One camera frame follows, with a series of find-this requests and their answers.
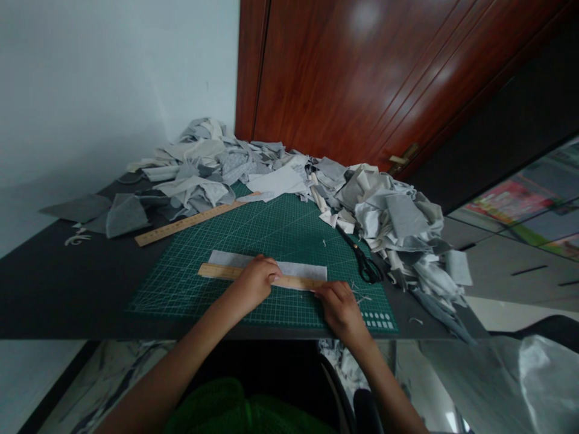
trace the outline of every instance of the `table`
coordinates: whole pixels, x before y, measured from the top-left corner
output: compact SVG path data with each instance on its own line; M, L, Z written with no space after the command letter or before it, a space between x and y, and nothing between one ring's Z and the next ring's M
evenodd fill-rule
M152 183L117 182L100 194L111 200L116 193L150 188ZM154 227L167 224L155 213ZM59 220L0 259L0 339L180 339L193 325L187 319L156 319L124 312L141 280L171 242L168 237L141 248L134 236L142 230L65 247L76 229ZM384 283L400 334L374 334L384 339L454 339L408 293ZM475 338L488 333L471 309L457 307L458 316ZM408 322L421 319L424 324ZM230 339L320 339L324 330L276 329L238 325Z

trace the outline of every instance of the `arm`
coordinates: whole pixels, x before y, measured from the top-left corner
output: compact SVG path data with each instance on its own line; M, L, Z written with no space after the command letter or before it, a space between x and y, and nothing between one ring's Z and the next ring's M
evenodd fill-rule
M378 401L384 430L428 433L370 336L350 286L341 281L327 282L315 290L315 296L324 305L326 322L362 368Z
M191 331L123 397L96 433L161 432L197 370L225 334L271 293L282 276L258 255Z

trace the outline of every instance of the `ruler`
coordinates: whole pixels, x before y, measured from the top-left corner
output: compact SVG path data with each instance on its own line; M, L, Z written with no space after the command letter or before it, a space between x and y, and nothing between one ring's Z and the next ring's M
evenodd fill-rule
M255 192L250 194L250 196L255 196L258 194L261 193ZM239 208L240 206L243 206L247 203L249 202L233 201L231 205L219 205L218 207L211 208L210 210L204 211L202 213L184 218L175 223L168 224L167 226L163 226L158 229L153 229L152 231L136 236L134 239L140 247L144 247L150 243L154 243L155 241L159 241L160 239L166 238L169 235L173 235L184 229L190 228L199 223L203 223L204 221L212 219L213 217L225 214L226 212Z
M223 280L235 280L239 277L243 268L230 267L226 265L216 265L210 263L202 263L197 274L203 277L212 277ZM289 286L294 289L302 289L310 291L314 288L326 283L325 280L316 280L306 277L285 275L281 279L276 280L274 285Z

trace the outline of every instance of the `scissors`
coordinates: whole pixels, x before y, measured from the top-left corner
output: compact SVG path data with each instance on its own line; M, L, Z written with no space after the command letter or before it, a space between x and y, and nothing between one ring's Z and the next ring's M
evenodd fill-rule
M384 275L378 265L376 265L372 259L366 257L362 249L358 247L358 244L354 243L340 226L336 226L336 229L340 232L340 235L342 235L342 238L346 240L351 249L354 250L354 255L356 255L356 260L358 261L358 272L360 273L362 280L371 285L383 281Z

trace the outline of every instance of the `green cutting mat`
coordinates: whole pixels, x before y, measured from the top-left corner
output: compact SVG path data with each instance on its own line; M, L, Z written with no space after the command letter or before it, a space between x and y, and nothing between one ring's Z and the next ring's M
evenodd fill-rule
M241 183L237 197L250 191ZM171 318L200 318L230 282L197 275L212 250L327 267L328 280L352 284L368 328L398 333L381 284L369 285L344 239L318 216L312 203L284 194L267 203L248 203L174 235L170 246L133 296L127 311ZM362 250L369 256L368 247ZM270 327L324 329L321 303L310 292L274 287L271 295L243 320Z

